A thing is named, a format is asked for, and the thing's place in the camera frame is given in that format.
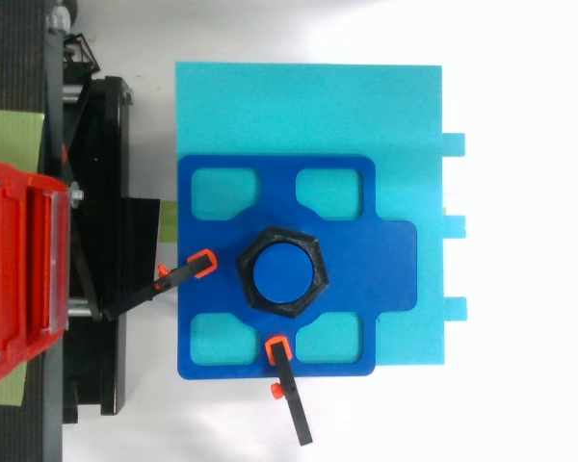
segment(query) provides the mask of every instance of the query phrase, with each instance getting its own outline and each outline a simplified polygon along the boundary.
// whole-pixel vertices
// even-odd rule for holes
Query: screw
[[[66,36],[70,32],[70,14],[65,6],[56,6],[47,18],[47,27],[50,31]]]

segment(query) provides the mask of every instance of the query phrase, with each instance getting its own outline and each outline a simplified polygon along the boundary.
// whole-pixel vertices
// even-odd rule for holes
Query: black clamp handle
[[[289,412],[291,413],[291,419],[298,434],[300,446],[312,443],[312,435],[310,434],[308,421],[304,414],[300,393],[298,393],[296,377],[293,375],[291,365],[289,364],[292,354],[287,339],[283,336],[271,338],[266,342],[266,351],[268,352],[270,363],[276,366],[280,380],[280,383],[272,384],[272,395],[276,399],[280,399],[283,396],[287,399]]]
[[[114,320],[145,301],[151,300],[158,294],[162,294],[173,287],[179,286],[193,277],[199,279],[205,276],[215,270],[217,266],[216,256],[207,248],[190,257],[186,265],[172,269],[171,271],[160,265],[159,275],[161,277],[151,284],[141,287],[125,299],[103,307],[103,315],[105,315],[108,320]]]

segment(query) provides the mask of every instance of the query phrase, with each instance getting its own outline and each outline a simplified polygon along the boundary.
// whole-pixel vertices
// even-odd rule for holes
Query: bolt
[[[68,188],[68,196],[70,198],[70,206],[73,209],[79,207],[79,202],[84,200],[84,192],[79,189],[79,184],[76,181]]]
[[[56,6],[47,18],[47,27],[51,32],[66,36],[70,33],[70,14],[65,6]]]
[[[126,89],[122,93],[122,101],[126,106],[133,105],[133,89]]]

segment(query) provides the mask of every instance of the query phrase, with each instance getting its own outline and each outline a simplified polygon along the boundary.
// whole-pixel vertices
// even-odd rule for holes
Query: light blue board
[[[418,301],[411,311],[380,315],[377,363],[443,363],[444,323],[465,320],[466,304],[443,295],[443,239],[464,237],[464,218],[443,216],[442,157],[464,155],[464,135],[441,132],[440,67],[179,63],[176,98],[178,160],[189,154],[270,153],[371,158],[377,168],[378,215],[411,221],[418,239]],[[201,185],[211,184],[208,174],[218,176],[200,173]],[[196,203],[178,206],[193,207],[196,216],[206,219],[230,218],[236,202],[247,206],[256,200],[256,179],[248,171],[232,181],[217,181],[213,194],[197,195],[196,184]],[[319,178],[310,187],[301,185],[299,197],[320,215],[334,218],[347,213],[348,189],[354,187],[339,183],[331,172],[328,184],[322,186]],[[247,192],[236,199],[236,188]],[[322,189],[338,194],[321,196]],[[210,322],[217,323],[218,331],[230,330],[235,320],[225,319],[227,325],[223,319]],[[334,316],[318,321],[303,329],[297,346],[313,361],[319,354],[330,355],[322,352],[330,345],[322,335],[355,332],[354,327],[343,330]],[[207,357],[204,352],[213,349],[206,338],[210,329],[195,327],[193,356]],[[243,337],[236,334],[240,345],[256,344],[248,340],[248,329],[241,332]],[[231,350],[229,341],[223,345],[225,337],[236,342],[235,335],[219,335],[219,351]],[[255,351],[241,354],[252,357]],[[351,357],[352,352],[338,354]]]

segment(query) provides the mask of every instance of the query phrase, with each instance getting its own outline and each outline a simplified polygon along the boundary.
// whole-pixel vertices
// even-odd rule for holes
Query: cyan plate
[[[178,160],[218,153],[354,153],[373,160],[377,214],[412,222],[418,236],[417,303],[379,316],[377,364],[443,363],[445,321],[465,319],[466,306],[443,295],[443,239],[463,237],[464,220],[443,216],[442,157],[462,156],[464,135],[442,133],[441,68],[180,63],[176,94]],[[347,185],[333,186],[347,196]],[[313,186],[308,202],[321,201],[333,217],[334,204],[318,190]],[[218,200],[206,207],[223,210]],[[223,339],[215,345],[228,347]]]

